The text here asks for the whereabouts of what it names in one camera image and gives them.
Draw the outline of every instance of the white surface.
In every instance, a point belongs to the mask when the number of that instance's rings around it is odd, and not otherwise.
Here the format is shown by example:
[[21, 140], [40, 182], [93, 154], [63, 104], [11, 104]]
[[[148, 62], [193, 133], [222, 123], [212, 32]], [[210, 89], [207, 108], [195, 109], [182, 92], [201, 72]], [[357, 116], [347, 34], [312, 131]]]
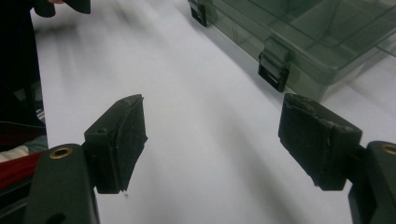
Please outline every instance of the white surface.
[[[97, 195], [102, 223], [351, 223], [342, 192], [313, 185], [277, 137], [283, 96], [257, 62], [187, 0], [92, 1], [34, 17], [49, 145], [83, 133], [125, 96], [145, 97], [148, 141], [128, 191]], [[396, 141], [396, 60], [387, 58], [323, 102]]]

